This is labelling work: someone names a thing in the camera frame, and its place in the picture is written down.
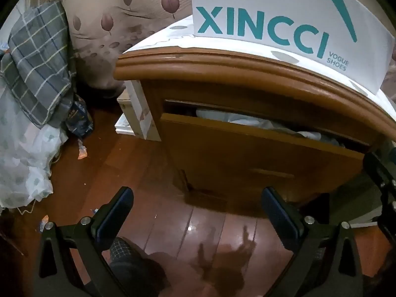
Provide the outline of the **white leaf-print sheet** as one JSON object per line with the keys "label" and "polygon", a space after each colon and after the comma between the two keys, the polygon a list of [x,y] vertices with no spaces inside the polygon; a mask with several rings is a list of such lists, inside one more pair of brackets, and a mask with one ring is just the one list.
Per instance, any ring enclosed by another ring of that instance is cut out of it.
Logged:
{"label": "white leaf-print sheet", "polygon": [[1,84],[1,207],[20,208],[53,193],[51,161],[66,142],[66,133],[36,127]]}

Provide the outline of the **grey plaid blanket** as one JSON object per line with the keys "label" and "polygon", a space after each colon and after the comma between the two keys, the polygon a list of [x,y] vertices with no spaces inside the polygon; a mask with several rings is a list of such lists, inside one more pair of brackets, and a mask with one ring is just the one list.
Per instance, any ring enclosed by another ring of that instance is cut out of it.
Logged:
{"label": "grey plaid blanket", "polygon": [[27,10],[8,39],[1,78],[29,120],[38,128],[59,128],[73,102],[69,25],[59,1]]}

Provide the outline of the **white XINCCI shoe box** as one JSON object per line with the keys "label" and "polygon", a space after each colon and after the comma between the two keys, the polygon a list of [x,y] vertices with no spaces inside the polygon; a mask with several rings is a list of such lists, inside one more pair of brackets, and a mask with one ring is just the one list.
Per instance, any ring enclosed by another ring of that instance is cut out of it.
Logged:
{"label": "white XINCCI shoe box", "polygon": [[372,93],[394,36],[358,0],[192,0],[197,36],[272,46],[330,67]]}

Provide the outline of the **wooden nightstand drawer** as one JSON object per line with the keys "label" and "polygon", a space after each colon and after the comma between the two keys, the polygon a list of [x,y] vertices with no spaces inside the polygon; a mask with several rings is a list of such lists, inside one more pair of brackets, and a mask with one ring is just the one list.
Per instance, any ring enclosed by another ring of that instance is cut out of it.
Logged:
{"label": "wooden nightstand drawer", "polygon": [[170,113],[160,117],[160,137],[193,189],[244,200],[272,186],[286,201],[309,201],[353,179],[364,157],[275,131]]}

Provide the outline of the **orange blue wrapper on floor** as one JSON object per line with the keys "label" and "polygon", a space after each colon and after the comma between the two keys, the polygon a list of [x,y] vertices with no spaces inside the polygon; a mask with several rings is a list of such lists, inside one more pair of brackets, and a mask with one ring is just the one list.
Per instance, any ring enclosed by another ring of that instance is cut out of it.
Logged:
{"label": "orange blue wrapper on floor", "polygon": [[45,228],[45,226],[46,226],[46,224],[49,222],[49,216],[48,215],[45,215],[43,218],[42,218],[42,220],[40,221],[40,224],[39,224],[39,230],[40,230],[40,232],[42,233],[43,232],[43,230],[44,230],[44,228]]}

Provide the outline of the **plaid slipper foot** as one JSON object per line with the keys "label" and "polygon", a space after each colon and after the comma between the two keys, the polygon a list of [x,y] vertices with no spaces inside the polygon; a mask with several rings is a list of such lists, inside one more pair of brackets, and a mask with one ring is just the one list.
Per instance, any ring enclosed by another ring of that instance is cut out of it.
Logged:
{"label": "plaid slipper foot", "polygon": [[126,240],[116,237],[109,252],[110,269],[120,282],[128,284],[138,278],[142,270],[143,257]]}

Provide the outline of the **brown wooden nightstand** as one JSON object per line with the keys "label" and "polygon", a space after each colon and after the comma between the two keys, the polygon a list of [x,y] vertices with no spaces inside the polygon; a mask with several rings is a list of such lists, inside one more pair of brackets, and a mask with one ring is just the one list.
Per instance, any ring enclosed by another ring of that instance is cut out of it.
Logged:
{"label": "brown wooden nightstand", "polygon": [[360,174],[395,119],[322,74],[249,54],[164,47],[120,56],[183,186],[254,200],[267,186],[307,202]]}

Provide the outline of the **brown cardboard box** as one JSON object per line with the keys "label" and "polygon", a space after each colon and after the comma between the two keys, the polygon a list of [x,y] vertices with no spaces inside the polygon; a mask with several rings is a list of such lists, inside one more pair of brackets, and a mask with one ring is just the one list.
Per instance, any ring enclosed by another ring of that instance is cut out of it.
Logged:
{"label": "brown cardboard box", "polygon": [[123,111],[123,114],[125,115],[125,118],[127,119],[127,121],[129,121],[129,118],[131,116],[130,110],[132,108],[132,103],[126,89],[120,94],[120,96],[118,96],[117,101]]}

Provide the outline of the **leaf-pattern curtain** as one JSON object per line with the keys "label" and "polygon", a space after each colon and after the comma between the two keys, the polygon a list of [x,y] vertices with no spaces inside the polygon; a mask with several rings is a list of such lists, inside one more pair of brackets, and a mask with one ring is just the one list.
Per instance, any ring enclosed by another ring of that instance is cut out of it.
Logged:
{"label": "leaf-pattern curtain", "polygon": [[29,0],[31,6],[60,1],[69,23],[76,71],[96,89],[118,89],[113,71],[126,50],[192,14],[191,0]]}

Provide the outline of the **dark blue snack bag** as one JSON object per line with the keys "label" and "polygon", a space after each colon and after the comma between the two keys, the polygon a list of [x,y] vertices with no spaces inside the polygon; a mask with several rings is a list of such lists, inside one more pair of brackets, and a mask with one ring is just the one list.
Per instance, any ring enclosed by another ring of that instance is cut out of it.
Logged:
{"label": "dark blue snack bag", "polygon": [[64,126],[69,134],[78,139],[84,139],[94,130],[94,123],[86,103],[78,94],[73,95],[73,102]]}

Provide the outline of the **white flat box on floor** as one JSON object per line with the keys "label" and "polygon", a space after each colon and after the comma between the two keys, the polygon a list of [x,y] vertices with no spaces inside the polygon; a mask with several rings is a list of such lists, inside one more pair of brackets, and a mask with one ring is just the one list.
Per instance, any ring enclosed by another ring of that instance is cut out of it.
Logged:
{"label": "white flat box on floor", "polygon": [[121,135],[131,135],[134,136],[135,133],[131,126],[129,125],[128,120],[126,119],[125,114],[123,113],[117,122],[114,125],[115,132]]}

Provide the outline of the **white underwear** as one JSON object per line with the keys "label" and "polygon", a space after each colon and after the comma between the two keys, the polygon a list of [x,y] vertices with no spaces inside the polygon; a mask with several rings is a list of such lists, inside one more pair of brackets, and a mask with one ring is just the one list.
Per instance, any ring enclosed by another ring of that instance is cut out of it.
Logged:
{"label": "white underwear", "polygon": [[197,109],[196,115],[199,118],[203,119],[211,119],[215,121],[222,121],[231,124],[245,125],[251,127],[257,127],[266,130],[278,131],[281,133],[288,133],[291,135],[300,135],[311,140],[317,141],[325,141],[325,137],[318,132],[309,132],[309,131],[294,131],[292,129],[288,129],[285,126],[275,123],[268,119],[261,119],[257,117],[251,117],[248,115],[241,115],[236,113],[227,113],[222,111],[214,111],[208,109]]}

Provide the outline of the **white patterned table cover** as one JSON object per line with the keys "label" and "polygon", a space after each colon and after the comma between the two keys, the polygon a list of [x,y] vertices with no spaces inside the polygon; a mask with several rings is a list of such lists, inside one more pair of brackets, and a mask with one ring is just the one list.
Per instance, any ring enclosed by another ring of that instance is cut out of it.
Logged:
{"label": "white patterned table cover", "polygon": [[191,15],[169,25],[127,50],[132,52],[165,47],[203,48],[204,50],[211,49],[216,51],[239,52],[294,64],[311,72],[321,74],[339,82],[345,87],[359,92],[379,105],[381,109],[395,119],[395,103],[393,103],[381,90],[372,93],[362,84],[348,78],[345,74],[339,73],[315,60],[276,47],[233,39],[196,37],[193,35],[193,17]]}

